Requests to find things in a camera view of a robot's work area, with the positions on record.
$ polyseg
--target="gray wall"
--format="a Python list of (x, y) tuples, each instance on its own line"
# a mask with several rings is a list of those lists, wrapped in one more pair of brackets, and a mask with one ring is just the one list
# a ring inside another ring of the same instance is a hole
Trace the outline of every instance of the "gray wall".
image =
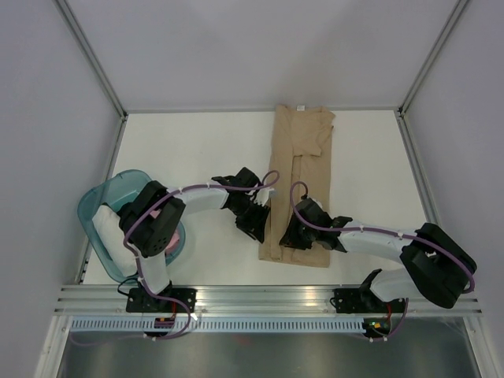
[(476, 259), (477, 292), (504, 355), (504, 2), (469, 6), (409, 121), (443, 225)]
[(50, 0), (0, 12), (0, 371), (35, 371), (75, 273), (80, 196), (104, 174), (118, 117)]
[(455, 0), (69, 0), (127, 110), (399, 106)]

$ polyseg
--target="teal plastic basket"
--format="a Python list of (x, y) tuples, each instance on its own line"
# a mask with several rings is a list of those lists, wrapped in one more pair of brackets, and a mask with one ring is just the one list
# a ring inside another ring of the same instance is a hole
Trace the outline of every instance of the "teal plastic basket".
[[(145, 172), (137, 169), (130, 169), (118, 173), (112, 179), (88, 191), (80, 199), (79, 206), (77, 207), (77, 215), (79, 216), (80, 223), (94, 251), (102, 262), (103, 268), (105, 268), (110, 278), (117, 282), (122, 282), (128, 277), (125, 277), (114, 264), (109, 252), (96, 232), (95, 225), (93, 224), (93, 217), (98, 211), (98, 207), (105, 202), (113, 211), (119, 211), (122, 205), (133, 201), (150, 181), (151, 178)], [(166, 256), (166, 265), (177, 258), (186, 242), (186, 232), (181, 222), (177, 226), (177, 230), (180, 234), (180, 241), (177, 248)]]

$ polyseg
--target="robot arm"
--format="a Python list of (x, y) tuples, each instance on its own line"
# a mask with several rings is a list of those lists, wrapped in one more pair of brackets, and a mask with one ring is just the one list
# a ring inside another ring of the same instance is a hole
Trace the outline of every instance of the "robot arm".
[(397, 298), (424, 296), (437, 306), (450, 309), (469, 282), (467, 274), (458, 264), (423, 243), (407, 239), (407, 235), (442, 247), (471, 274), (476, 271), (474, 260), (435, 224), (425, 223), (420, 229), (409, 231), (378, 229), (350, 217), (333, 219), (316, 201), (306, 196), (296, 209), (305, 221), (319, 228), (337, 228), (341, 231), (311, 228), (294, 213), (280, 245), (304, 250), (311, 248), (313, 242), (316, 242), (328, 250), (372, 254), (404, 265), (403, 269), (395, 271), (375, 270), (366, 278), (360, 292), (362, 301), (370, 306)]
[(269, 189), (246, 190), (260, 185), (259, 178), (247, 168), (241, 169), (236, 176), (213, 177), (206, 184), (173, 195), (155, 209), (158, 212), (156, 217), (147, 216), (138, 223), (140, 217), (167, 193), (179, 190), (150, 181), (133, 202), (125, 204), (118, 212), (119, 227), (124, 234), (133, 228), (128, 242), (137, 252), (139, 270), (147, 288), (158, 294), (170, 283), (165, 265), (165, 248), (175, 233), (182, 214), (208, 209), (230, 209), (236, 215), (235, 224), (239, 230), (252, 239), (264, 242), (265, 223), (269, 215), (269, 207), (265, 203)]

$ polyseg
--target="tan pants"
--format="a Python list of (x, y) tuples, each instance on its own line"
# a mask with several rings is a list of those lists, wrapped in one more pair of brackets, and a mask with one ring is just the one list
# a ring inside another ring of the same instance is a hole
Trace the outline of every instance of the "tan pants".
[[(292, 183), (308, 184), (309, 196), (329, 209), (331, 186), (332, 120), (334, 114), (324, 107), (297, 111), (277, 106), (272, 137), (270, 169), (278, 169), (280, 179), (271, 199), (271, 214), (266, 222), (265, 242), (259, 247), (259, 259), (327, 268), (329, 251), (314, 243), (311, 250), (293, 250), (279, 246), (287, 230), (292, 209), (289, 192)], [(296, 187), (295, 203), (303, 189)]]

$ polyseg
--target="aluminum frame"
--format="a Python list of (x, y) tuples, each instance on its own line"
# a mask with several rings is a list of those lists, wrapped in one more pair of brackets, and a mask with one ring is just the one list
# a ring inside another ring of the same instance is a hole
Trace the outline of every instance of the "aluminum frame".
[[(106, 179), (108, 179), (111, 177), (115, 165), (128, 113), (121, 105), (112, 84), (103, 71), (69, 4), (66, 0), (53, 1), (63, 16), (70, 32), (75, 37), (77, 44), (83, 51), (88, 64), (98, 77), (102, 89), (121, 118), (117, 141), (114, 145), (107, 169)], [(409, 125), (407, 124), (407, 110), (469, 3), (470, 0), (458, 0), (421, 70), (408, 90), (404, 101), (395, 111), (398, 127), (421, 197), (425, 216), (428, 221), (436, 223), (439, 223), (439, 215), (436, 211)], [(86, 241), (82, 249), (83, 259), (81, 260), (76, 282), (82, 282), (90, 250), (90, 244)], [(348, 317), (348, 315), (335, 313), (328, 303), (329, 298), (332, 296), (332, 289), (335, 287), (354, 287), (354, 285), (335, 285), (330, 287), (195, 287), (198, 289), (196, 312), (204, 313), (206, 317), (234, 318), (250, 317), (251, 315), (255, 317), (308, 317), (313, 319)], [(113, 285), (76, 284), (62, 287), (54, 311), (55, 316), (48, 331), (35, 376), (57, 375), (69, 327), (72, 323), (72, 315), (127, 316), (124, 312), (125, 301), (126, 299), (118, 295), (116, 287)], [(381, 314), (366, 314), (367, 317), (372, 317), (373, 315), (381, 316)], [(440, 309), (425, 299), (414, 299), (410, 301), (407, 317), (463, 317), (482, 376), (492, 378), (503, 376), (498, 366), (498, 359), (492, 353), (491, 343), (488, 341), (487, 333), (484, 331), (482, 312), (475, 295), (463, 296), (452, 310)]]

